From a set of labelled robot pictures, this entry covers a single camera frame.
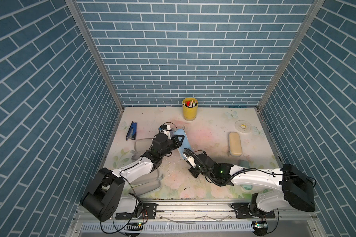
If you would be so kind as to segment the grey case front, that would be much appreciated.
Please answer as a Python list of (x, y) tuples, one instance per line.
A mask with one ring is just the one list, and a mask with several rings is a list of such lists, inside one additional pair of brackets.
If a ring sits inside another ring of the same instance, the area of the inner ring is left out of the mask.
[(150, 174), (146, 174), (131, 183), (137, 196), (145, 195), (161, 188), (161, 181), (164, 175), (155, 170)]

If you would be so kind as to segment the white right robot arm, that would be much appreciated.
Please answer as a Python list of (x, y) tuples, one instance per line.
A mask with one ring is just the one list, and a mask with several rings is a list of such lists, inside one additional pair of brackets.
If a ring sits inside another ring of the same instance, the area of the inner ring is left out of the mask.
[(267, 193), (252, 195), (249, 205), (251, 212), (267, 213), (287, 206), (304, 212), (316, 210), (314, 199), (316, 180), (293, 165), (284, 164), (282, 168), (259, 169), (216, 163), (205, 152), (197, 155), (188, 148), (184, 148), (180, 154), (190, 165), (189, 172), (194, 178), (203, 175), (218, 187), (251, 185), (268, 189)]

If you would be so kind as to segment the beige zippered umbrella case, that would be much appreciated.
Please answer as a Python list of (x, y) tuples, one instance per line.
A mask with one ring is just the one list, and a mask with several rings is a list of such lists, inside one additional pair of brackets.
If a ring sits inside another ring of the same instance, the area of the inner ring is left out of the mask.
[(233, 157), (240, 157), (243, 154), (240, 135), (237, 132), (230, 132), (228, 134), (228, 153)]

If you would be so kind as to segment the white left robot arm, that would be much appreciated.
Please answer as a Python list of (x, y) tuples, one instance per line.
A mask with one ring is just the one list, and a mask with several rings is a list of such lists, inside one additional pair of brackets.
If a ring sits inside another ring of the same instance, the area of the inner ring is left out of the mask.
[(119, 169), (100, 169), (86, 187), (80, 200), (81, 206), (101, 222), (118, 213), (138, 217), (143, 201), (137, 197), (135, 191), (123, 195), (124, 187), (132, 187), (133, 181), (157, 170), (163, 158), (180, 148), (184, 140), (184, 135), (169, 137), (165, 133), (159, 133), (153, 138), (150, 148), (135, 162)]

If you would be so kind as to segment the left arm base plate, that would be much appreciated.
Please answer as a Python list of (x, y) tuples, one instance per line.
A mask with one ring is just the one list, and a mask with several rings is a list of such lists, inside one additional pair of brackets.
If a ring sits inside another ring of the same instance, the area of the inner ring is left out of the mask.
[(158, 204), (156, 203), (144, 203), (142, 206), (138, 205), (136, 210), (131, 213), (117, 213), (115, 215), (116, 220), (128, 220), (128, 219), (155, 219)]

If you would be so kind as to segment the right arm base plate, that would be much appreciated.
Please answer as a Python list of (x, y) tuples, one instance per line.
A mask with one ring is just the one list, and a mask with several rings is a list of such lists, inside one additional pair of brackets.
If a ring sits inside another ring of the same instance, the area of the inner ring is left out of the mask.
[(237, 219), (274, 219), (276, 217), (274, 211), (263, 212), (257, 207), (251, 207), (251, 203), (235, 202), (230, 205), (234, 210)]

